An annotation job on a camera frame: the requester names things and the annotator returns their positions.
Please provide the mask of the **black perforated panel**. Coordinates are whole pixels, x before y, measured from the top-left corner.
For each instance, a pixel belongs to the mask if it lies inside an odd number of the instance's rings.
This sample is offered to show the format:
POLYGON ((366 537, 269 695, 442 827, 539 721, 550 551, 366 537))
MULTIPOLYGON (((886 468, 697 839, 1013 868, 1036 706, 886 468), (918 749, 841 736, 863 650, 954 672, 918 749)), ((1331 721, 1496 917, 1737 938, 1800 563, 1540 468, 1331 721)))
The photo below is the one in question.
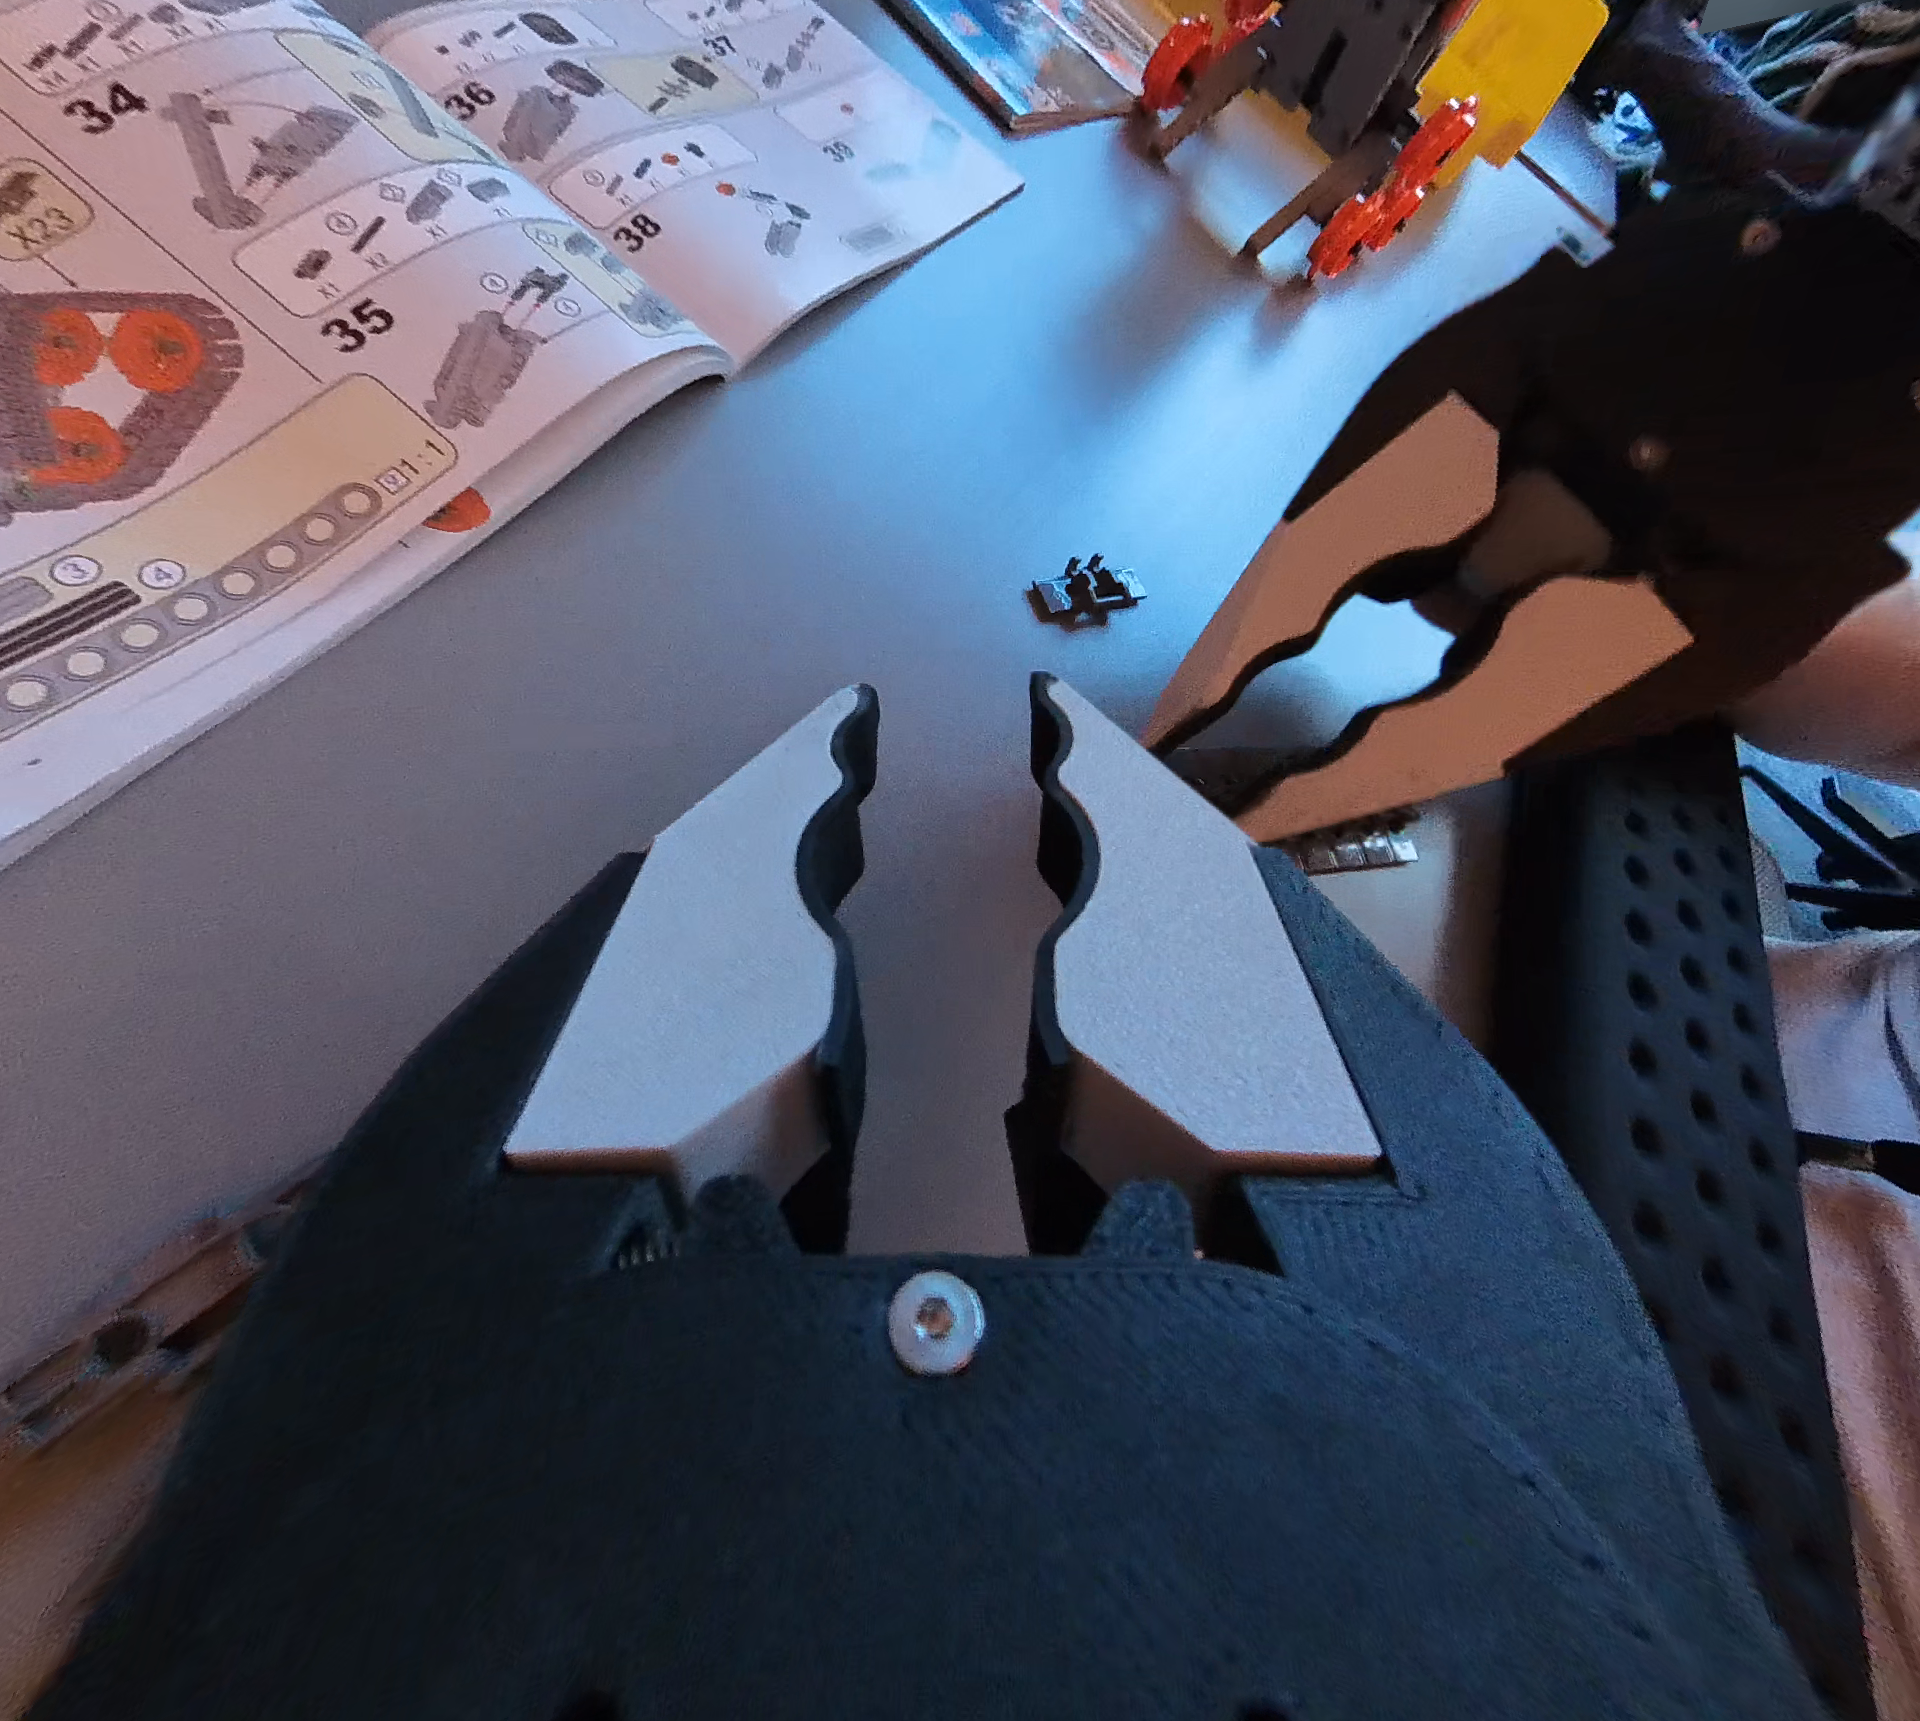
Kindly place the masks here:
POLYGON ((1613 1233, 1831 1717, 1880 1717, 1737 736, 1512 786, 1494 1064, 1613 1233))

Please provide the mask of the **small black track link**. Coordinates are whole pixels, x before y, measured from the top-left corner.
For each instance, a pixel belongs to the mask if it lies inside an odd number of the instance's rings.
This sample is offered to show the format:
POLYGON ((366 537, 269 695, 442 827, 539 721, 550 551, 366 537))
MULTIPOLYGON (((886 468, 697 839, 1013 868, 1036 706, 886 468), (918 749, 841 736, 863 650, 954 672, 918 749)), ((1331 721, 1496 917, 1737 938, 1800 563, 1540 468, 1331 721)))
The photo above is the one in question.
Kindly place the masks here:
POLYGON ((1036 575, 1025 603, 1041 625, 1107 625, 1117 611, 1144 603, 1148 589, 1134 568, 1111 568, 1107 555, 1066 555, 1057 575, 1036 575))

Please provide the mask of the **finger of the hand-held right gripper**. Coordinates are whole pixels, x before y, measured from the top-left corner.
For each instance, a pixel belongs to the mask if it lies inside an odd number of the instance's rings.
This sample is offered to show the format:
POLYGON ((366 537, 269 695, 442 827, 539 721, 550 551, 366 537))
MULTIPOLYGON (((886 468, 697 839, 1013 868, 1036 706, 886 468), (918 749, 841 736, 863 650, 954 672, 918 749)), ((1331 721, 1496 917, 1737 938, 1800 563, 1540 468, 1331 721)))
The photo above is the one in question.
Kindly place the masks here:
POLYGON ((1282 521, 1162 683, 1144 749, 1186 749, 1244 683, 1311 646, 1388 563, 1464 542, 1496 510, 1502 437, 1462 397, 1408 422, 1294 521, 1282 521))
POLYGON ((1486 786, 1689 640, 1644 575, 1551 575, 1502 611, 1464 666, 1363 710, 1325 765, 1251 790, 1231 823, 1251 841, 1283 841, 1486 786))

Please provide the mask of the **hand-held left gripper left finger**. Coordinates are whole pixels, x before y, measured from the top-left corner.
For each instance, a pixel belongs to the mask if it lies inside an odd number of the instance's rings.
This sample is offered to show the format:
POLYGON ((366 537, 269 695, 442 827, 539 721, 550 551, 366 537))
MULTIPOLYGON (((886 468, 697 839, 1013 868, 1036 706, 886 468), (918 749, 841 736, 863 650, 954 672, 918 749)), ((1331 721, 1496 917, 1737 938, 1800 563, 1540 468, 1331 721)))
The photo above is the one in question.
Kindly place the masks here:
POLYGON ((795 1198, 859 1135, 863 1034, 833 908, 863 872, 879 695, 833 691, 656 830, 500 1137, 516 1170, 632 1170, 684 1203, 795 1198))

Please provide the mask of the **open instruction booklet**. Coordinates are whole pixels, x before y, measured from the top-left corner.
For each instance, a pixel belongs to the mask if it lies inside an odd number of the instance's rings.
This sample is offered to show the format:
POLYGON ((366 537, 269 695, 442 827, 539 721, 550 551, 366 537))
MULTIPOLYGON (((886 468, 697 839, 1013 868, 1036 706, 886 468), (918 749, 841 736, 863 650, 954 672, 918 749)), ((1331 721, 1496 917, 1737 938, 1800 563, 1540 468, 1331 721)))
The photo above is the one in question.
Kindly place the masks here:
POLYGON ((3 0, 0 845, 1022 177, 812 0, 3 0))

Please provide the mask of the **person's right forearm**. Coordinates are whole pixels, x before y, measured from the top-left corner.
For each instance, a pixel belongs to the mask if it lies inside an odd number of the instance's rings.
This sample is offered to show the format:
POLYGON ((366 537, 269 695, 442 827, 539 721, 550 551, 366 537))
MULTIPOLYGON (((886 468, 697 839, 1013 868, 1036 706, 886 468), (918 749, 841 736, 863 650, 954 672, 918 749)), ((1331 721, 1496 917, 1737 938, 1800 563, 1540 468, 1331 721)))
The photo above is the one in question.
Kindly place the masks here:
POLYGON ((1920 575, 1851 611, 1806 660, 1732 710, 1732 726, 1793 765, 1920 786, 1920 575))

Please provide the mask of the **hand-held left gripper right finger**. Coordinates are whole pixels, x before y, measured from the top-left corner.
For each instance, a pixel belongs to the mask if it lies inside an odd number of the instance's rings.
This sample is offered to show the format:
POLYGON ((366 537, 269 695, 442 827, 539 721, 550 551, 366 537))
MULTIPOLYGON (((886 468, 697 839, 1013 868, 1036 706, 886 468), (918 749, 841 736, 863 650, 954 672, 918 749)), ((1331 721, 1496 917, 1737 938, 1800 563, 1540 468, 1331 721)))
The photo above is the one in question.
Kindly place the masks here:
POLYGON ((1030 677, 1036 952, 1057 1149, 1100 1190, 1373 1174, 1382 1135, 1275 910, 1261 845, 1061 677, 1030 677))

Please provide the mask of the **grey desk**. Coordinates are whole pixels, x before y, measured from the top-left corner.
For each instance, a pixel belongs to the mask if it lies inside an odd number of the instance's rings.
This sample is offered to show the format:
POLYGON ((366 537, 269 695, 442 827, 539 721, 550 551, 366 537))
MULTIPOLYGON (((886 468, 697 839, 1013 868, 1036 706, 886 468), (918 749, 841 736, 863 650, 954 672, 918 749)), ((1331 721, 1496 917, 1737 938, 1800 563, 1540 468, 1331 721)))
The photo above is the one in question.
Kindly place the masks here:
MULTIPOLYGON (((320 0, 371 26, 422 0, 320 0)), ((818 0, 1022 194, 608 438, 354 640, 3 868, 3 1372, 200 1215, 320 1153, 594 868, 841 683, 881 706, 854 1248, 1022 1248, 1036 881, 1025 677, 1117 726, 1360 389, 1613 212, 1575 127, 1469 171, 1388 258, 1283 289, 1214 231, 1283 184, 1231 104, 1167 171, 1119 127, 1004 143, 873 0, 818 0), (1144 603, 1041 625, 1066 555, 1144 603)))

